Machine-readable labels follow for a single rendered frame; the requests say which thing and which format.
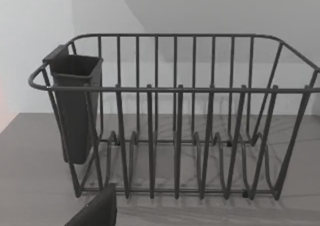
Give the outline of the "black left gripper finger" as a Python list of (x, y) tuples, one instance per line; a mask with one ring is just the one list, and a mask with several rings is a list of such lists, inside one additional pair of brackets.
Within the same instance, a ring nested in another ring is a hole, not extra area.
[(115, 184), (108, 184), (64, 226), (115, 226), (117, 195)]

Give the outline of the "dark grey utensil holder cup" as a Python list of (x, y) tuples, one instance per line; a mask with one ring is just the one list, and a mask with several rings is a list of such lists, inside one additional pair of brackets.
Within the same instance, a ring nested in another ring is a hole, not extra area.
[[(102, 58), (70, 55), (67, 47), (59, 45), (43, 61), (49, 63), (53, 83), (56, 86), (83, 87), (88, 84), (99, 87), (101, 85)], [(84, 164), (92, 147), (85, 93), (58, 91), (56, 95), (58, 109), (65, 118), (71, 162)]]

